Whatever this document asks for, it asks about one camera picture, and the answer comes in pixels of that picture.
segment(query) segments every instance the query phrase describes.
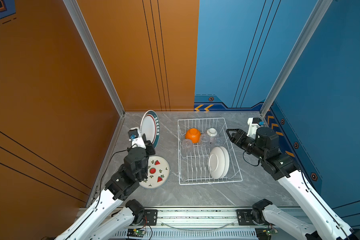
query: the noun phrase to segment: yellow stripe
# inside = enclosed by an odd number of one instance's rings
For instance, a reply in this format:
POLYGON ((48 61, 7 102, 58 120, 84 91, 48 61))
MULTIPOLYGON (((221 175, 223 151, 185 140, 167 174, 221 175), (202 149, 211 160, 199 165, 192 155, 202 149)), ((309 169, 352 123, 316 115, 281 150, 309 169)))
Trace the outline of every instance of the yellow stripe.
POLYGON ((199 108, 203 106, 204 104, 199 105, 197 108, 195 108, 196 111, 200 111, 199 108))
POLYGON ((268 126, 269 126, 269 119, 274 118, 273 116, 268 116, 268 126))
POLYGON ((289 156, 295 157, 295 155, 292 152, 285 151, 285 153, 288 154, 289 156))
POLYGON ((209 105, 208 107, 204 108, 205 111, 209 111, 208 108, 210 108, 211 106, 213 106, 213 104, 209 105))

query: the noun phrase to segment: blue wall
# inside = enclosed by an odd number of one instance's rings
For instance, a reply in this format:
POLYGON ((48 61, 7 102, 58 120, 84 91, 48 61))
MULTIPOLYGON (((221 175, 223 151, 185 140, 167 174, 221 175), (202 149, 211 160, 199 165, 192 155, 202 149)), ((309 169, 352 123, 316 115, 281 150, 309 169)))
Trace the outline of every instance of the blue wall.
POLYGON ((276 103, 321 176, 323 199, 360 225, 360 0, 332 2, 276 103))
POLYGON ((229 108, 262 102, 315 4, 200 0, 195 95, 215 95, 229 108))

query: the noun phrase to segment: white plate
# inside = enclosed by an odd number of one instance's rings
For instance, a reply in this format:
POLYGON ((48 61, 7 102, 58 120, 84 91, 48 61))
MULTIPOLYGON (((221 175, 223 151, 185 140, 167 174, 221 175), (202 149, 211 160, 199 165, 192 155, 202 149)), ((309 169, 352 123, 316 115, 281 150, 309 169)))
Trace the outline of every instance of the white plate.
POLYGON ((208 159, 208 167, 213 179, 218 179, 221 177, 224 171, 224 165, 225 156, 223 150, 219 147, 214 147, 208 159))
POLYGON ((147 140, 151 141, 153 147, 156 147, 160 134, 160 124, 157 114, 153 110, 144 113, 140 124, 141 134, 145 134, 147 140))
POLYGON ((164 184, 169 177, 168 162, 159 156, 150 156, 148 159, 148 179, 140 183, 140 186, 154 189, 164 184))
POLYGON ((223 175, 220 177, 222 178, 226 176, 229 169, 229 153, 225 147, 219 147, 219 148, 221 148, 221 150, 224 152, 224 157, 225 157, 224 172, 223 175))

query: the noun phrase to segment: marble surface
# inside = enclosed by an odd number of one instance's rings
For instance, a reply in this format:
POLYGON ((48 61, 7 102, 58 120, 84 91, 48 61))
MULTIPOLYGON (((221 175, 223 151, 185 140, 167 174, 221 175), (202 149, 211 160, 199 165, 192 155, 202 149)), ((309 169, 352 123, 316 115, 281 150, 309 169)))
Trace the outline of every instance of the marble surface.
MULTIPOLYGON (((131 127, 140 126, 142 112, 125 113, 125 121, 114 152, 130 146, 127 132, 131 127)), ((228 128, 248 131, 247 120, 259 117, 258 112, 157 112, 160 120, 160 140, 156 155, 165 158, 170 167, 168 180, 157 189, 139 187, 127 200, 136 199, 143 206, 252 206, 261 199, 268 199, 278 206, 297 206, 292 196, 261 166, 253 167, 243 160, 243 151, 234 146, 238 165, 243 176, 242 182, 180 185, 178 172, 177 120, 194 118, 225 118, 228 128)), ((102 187, 123 163, 126 152, 116 153, 104 175, 102 187)), ((257 159, 250 156, 252 164, 257 159)))

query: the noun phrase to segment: rack wire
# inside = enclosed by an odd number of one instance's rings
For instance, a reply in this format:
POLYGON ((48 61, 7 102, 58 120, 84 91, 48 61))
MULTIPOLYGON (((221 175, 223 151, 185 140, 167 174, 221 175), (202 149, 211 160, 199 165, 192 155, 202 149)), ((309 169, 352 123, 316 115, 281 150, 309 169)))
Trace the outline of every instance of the rack wire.
POLYGON ((233 145, 225 132, 227 129, 225 118, 179 119, 177 128, 180 185, 241 182, 243 180, 233 145), (189 129, 196 128, 203 133, 211 127, 218 132, 224 142, 222 146, 227 149, 230 156, 228 173, 220 179, 213 179, 210 176, 208 158, 211 147, 209 145, 202 146, 195 143, 191 152, 188 153, 185 153, 181 146, 185 139, 185 133, 189 129))

